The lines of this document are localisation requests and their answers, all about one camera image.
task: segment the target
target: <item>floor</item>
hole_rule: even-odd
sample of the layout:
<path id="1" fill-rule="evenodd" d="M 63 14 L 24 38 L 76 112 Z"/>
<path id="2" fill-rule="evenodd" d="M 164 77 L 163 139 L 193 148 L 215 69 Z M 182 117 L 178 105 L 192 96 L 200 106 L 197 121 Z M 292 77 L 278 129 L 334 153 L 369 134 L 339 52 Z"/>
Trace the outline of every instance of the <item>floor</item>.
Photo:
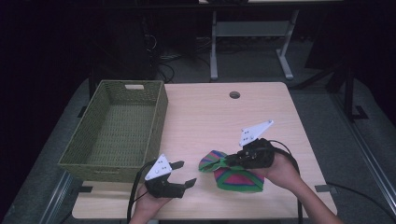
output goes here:
<path id="1" fill-rule="evenodd" d="M 293 80 L 286 80 L 276 58 L 275 50 L 282 39 L 224 39 L 220 44 L 216 82 L 262 82 L 279 81 L 288 86 L 301 83 L 320 72 L 304 68 L 312 42 L 294 40 L 290 43 L 287 58 Z M 169 50 L 164 58 L 177 54 Z M 209 54 L 205 51 L 195 59 L 181 58 L 161 65 L 167 80 L 173 75 L 174 83 L 209 82 Z M 389 182 L 396 184 L 396 130 L 375 104 L 370 91 L 355 80 L 354 105 L 360 105 L 368 119 L 356 120 L 351 124 L 345 118 L 339 102 L 342 102 L 343 90 L 329 94 L 325 77 L 313 85 L 298 91 L 290 91 L 299 116 L 304 125 L 311 146 L 318 159 L 320 169 L 328 182 L 344 186 L 335 187 L 332 195 L 338 209 L 338 216 L 345 223 L 394 223 L 390 216 L 380 208 L 392 214 L 384 194 L 377 185 L 368 163 L 362 156 L 362 147 L 367 146 L 381 165 Z M 70 216 L 74 201 L 78 195 L 81 181 L 72 177 L 59 183 L 64 171 L 57 166 L 65 146 L 78 125 L 78 114 L 89 102 L 88 80 L 81 83 L 70 100 L 64 114 L 58 121 L 47 144 L 44 146 L 34 168 L 26 179 L 14 204 L 3 223 L 125 223 L 124 220 L 78 220 Z M 362 197 L 360 193 L 374 199 L 376 203 Z M 296 223 L 289 220 L 238 220 L 230 223 Z M 201 221 L 164 221 L 163 223 L 209 223 Z"/>

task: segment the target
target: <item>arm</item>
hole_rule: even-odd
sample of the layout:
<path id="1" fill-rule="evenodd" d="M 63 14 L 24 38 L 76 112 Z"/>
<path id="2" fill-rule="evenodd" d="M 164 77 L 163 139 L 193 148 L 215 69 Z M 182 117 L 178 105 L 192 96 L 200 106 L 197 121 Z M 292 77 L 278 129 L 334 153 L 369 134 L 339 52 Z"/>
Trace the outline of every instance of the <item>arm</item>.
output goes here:
<path id="1" fill-rule="evenodd" d="M 131 217 L 129 224 L 146 224 L 157 215 L 158 211 L 167 203 L 169 203 L 171 198 L 154 198 L 152 195 L 147 193 L 146 186 L 143 185 L 137 191 L 137 197 L 142 196 L 136 201 L 134 208 L 134 214 Z"/>
<path id="2" fill-rule="evenodd" d="M 317 194 L 300 178 L 291 162 L 276 153 L 270 168 L 253 169 L 251 172 L 263 175 L 275 185 L 290 190 L 303 204 L 306 213 L 314 223 L 343 223 Z"/>

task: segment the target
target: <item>hand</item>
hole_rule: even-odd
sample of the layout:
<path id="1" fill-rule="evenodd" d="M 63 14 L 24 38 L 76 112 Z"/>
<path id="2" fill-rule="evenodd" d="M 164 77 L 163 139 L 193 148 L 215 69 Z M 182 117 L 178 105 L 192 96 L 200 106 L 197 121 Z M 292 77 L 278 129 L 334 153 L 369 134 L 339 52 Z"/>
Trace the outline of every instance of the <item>hand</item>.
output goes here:
<path id="1" fill-rule="evenodd" d="M 250 172 L 264 176 L 275 185 L 293 191 L 303 181 L 288 158 L 275 153 L 274 162 L 269 168 L 251 169 Z"/>
<path id="2" fill-rule="evenodd" d="M 152 219 L 155 215 L 157 215 L 158 211 L 169 203 L 172 198 L 154 198 L 151 194 L 147 192 L 145 185 L 142 185 L 140 189 L 137 191 L 137 197 L 143 195 L 140 199 L 136 201 L 136 205 L 134 208 L 134 215 L 131 218 L 130 224 L 143 224 L 147 223 L 150 219 Z"/>

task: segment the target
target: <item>person's left hand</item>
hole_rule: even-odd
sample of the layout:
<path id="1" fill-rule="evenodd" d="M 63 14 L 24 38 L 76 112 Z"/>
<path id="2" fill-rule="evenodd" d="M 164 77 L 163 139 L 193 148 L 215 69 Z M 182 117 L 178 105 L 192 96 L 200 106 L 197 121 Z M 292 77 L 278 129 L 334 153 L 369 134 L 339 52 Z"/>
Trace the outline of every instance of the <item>person's left hand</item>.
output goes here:
<path id="1" fill-rule="evenodd" d="M 130 224 L 147 223 L 157 215 L 158 211 L 160 211 L 166 203 L 169 203 L 172 200 L 172 198 L 154 198 L 147 191 L 148 190 L 144 184 L 137 191 L 136 199 L 141 195 L 146 194 L 136 201 L 134 214 L 131 218 Z"/>

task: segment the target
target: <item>white metal table leg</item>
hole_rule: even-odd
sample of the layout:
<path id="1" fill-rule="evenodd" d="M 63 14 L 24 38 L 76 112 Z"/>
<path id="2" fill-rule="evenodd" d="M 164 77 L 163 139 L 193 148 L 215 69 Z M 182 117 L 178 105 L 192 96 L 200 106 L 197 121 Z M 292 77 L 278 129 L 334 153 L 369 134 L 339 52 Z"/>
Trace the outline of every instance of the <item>white metal table leg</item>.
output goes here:
<path id="1" fill-rule="evenodd" d="M 289 26 L 288 26 L 288 30 L 285 34 L 285 43 L 283 44 L 282 49 L 277 49 L 276 50 L 276 55 L 277 58 L 280 61 L 280 65 L 282 66 L 283 69 L 283 73 L 285 74 L 286 79 L 288 80 L 292 80 L 293 79 L 293 74 L 290 70 L 288 61 L 286 60 L 286 51 L 288 49 L 289 46 L 289 42 L 291 39 L 291 35 L 293 34 L 293 30 L 294 30 L 294 26 L 295 23 L 297 21 L 297 16 L 298 16 L 299 10 L 294 10 L 292 15 L 291 15 L 291 19 L 289 22 Z"/>
<path id="2" fill-rule="evenodd" d="M 210 79 L 217 80 L 218 78 L 218 61 L 216 58 L 216 11 L 214 11 L 212 22 L 212 51 L 210 52 Z"/>

